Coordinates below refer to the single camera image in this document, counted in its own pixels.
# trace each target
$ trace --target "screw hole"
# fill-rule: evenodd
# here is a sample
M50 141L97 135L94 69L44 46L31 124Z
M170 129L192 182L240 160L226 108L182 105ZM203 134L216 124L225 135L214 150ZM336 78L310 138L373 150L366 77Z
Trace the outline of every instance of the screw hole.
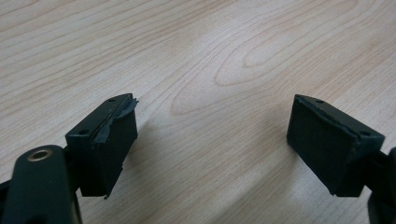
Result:
M370 136L371 135L369 132L365 132L365 131L360 131L360 133L365 135L365 136Z
M79 134L87 134L89 131L90 130L88 130L88 129L84 129L84 130L79 131L78 133Z
M52 150L50 149L41 149L36 152L33 152L32 154L29 155L27 158L28 161L42 161L52 154Z

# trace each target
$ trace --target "wood grain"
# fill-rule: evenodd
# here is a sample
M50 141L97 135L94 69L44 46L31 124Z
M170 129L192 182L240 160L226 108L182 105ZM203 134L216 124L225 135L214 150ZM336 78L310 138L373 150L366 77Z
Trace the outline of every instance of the wood grain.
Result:
M396 146L396 2L1 1L0 181L105 99L139 137L85 223L368 223L286 143L295 93Z

